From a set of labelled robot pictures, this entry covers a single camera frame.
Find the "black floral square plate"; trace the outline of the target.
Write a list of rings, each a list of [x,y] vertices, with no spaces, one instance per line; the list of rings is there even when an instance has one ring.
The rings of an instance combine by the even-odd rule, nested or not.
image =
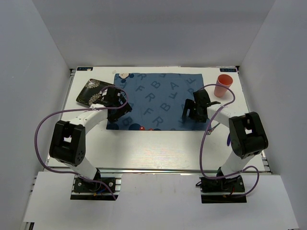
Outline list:
[[[96,79],[89,79],[77,96],[76,102],[85,106],[91,106],[101,97],[101,90],[109,85],[112,84]]]

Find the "pink plastic cup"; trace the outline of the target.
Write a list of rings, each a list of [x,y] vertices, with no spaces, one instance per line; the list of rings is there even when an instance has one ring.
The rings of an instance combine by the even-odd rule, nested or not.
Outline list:
[[[227,92],[227,89],[233,84],[233,78],[227,74],[221,74],[216,80],[216,86],[214,89],[214,95],[216,97],[223,97]]]

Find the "blue cartoon print cloth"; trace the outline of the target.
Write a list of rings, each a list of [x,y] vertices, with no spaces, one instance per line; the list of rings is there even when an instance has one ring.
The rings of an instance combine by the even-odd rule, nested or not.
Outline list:
[[[114,85],[128,94],[132,111],[108,123],[109,130],[204,131],[207,123],[182,120],[186,99],[204,86],[201,74],[117,73]]]

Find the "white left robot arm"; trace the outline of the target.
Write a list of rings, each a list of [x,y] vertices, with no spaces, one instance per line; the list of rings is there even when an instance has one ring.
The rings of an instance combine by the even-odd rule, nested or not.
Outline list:
[[[70,167],[73,174],[86,178],[84,184],[90,191],[97,191],[101,179],[97,176],[98,169],[85,157],[86,134],[102,121],[116,122],[132,108],[125,91],[110,85],[99,92],[98,99],[89,108],[64,112],[77,111],[81,113],[72,120],[60,120],[55,124],[49,155]]]

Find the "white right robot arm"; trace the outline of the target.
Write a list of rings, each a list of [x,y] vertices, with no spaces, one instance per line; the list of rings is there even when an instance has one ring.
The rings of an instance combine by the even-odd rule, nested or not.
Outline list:
[[[201,140],[199,164],[201,174],[209,180],[217,180],[217,187],[222,191],[228,191],[234,185],[234,179],[240,173],[255,166],[247,166],[247,163],[268,147],[268,139],[256,112],[240,114],[228,108],[236,97],[225,104],[211,101],[205,89],[193,93],[194,99],[186,99],[182,113],[183,121],[190,118],[197,122],[209,122]],[[228,146],[232,151],[226,162],[219,168],[215,177],[207,176],[203,171],[202,154],[203,146],[212,121],[224,125],[229,129],[227,138]]]

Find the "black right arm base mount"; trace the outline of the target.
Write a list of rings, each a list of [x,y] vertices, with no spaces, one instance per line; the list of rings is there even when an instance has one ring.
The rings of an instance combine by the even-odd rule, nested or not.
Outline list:
[[[219,180],[201,177],[196,187],[200,188],[202,204],[247,203],[241,176]]]

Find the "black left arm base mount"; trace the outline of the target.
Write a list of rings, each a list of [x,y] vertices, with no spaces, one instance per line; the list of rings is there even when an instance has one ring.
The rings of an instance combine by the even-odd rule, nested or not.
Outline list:
[[[105,183],[115,198],[118,197],[121,186],[119,174],[102,173],[100,180]],[[71,200],[115,201],[109,190],[100,183],[87,182],[75,176],[71,190]]]

